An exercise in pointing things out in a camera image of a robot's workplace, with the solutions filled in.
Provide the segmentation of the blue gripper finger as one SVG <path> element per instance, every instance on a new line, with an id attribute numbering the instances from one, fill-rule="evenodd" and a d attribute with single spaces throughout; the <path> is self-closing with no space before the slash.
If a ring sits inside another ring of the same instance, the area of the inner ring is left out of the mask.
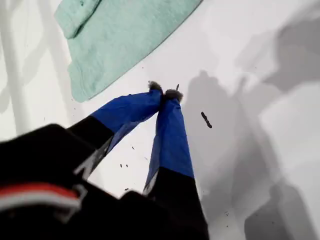
<path id="1" fill-rule="evenodd" d="M 156 209 L 165 240 L 207 240 L 208 225 L 198 195 L 180 102 L 168 89 L 162 99 L 143 190 Z"/>
<path id="2" fill-rule="evenodd" d="M 94 148 L 91 156 L 77 163 L 74 173 L 83 179 L 135 127 L 158 112 L 164 92 L 155 81 L 148 83 L 148 91 L 123 95 L 107 102 L 68 130 Z"/>

